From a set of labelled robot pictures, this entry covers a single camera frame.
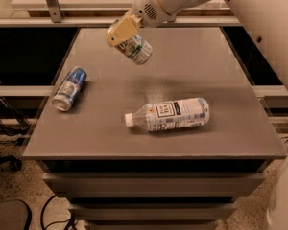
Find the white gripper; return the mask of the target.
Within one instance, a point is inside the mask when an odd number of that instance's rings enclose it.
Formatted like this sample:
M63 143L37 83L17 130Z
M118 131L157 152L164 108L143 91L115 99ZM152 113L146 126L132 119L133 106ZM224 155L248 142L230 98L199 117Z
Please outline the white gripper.
M133 0L132 7L109 28L107 44L114 47L138 34L141 27L155 28L167 21L170 15L157 0Z

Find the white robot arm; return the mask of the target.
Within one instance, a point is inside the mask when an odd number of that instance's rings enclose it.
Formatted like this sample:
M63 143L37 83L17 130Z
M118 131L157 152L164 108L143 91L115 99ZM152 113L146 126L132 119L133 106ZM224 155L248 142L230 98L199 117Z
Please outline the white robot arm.
M210 0L133 0L132 7L107 33L114 47L138 34L141 27L157 27L180 11ZM288 91L288 0L224 0L267 59Z

